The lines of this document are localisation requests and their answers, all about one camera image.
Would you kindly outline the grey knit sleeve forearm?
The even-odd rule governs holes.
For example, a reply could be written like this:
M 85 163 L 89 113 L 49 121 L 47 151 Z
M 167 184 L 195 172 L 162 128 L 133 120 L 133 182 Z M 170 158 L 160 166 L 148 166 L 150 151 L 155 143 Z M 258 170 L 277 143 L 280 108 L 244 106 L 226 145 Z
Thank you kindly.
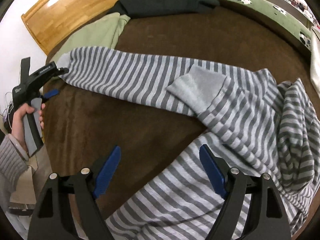
M 16 191 L 20 176 L 28 169 L 26 156 L 17 139 L 11 134 L 5 135 L 1 142 L 0 158 L 1 208 L 4 212 L 8 210 L 11 194 Z

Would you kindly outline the person's left hand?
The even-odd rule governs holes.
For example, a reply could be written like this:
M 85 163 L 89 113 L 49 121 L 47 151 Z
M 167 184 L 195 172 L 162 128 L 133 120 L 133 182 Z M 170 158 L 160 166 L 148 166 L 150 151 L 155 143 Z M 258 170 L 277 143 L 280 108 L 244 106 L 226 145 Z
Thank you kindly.
M 15 111 L 12 120 L 11 134 L 22 146 L 25 152 L 28 152 L 28 149 L 25 143 L 23 118 L 26 114 L 33 114 L 34 111 L 35 109 L 33 107 L 29 106 L 27 103 L 24 103 L 18 110 Z

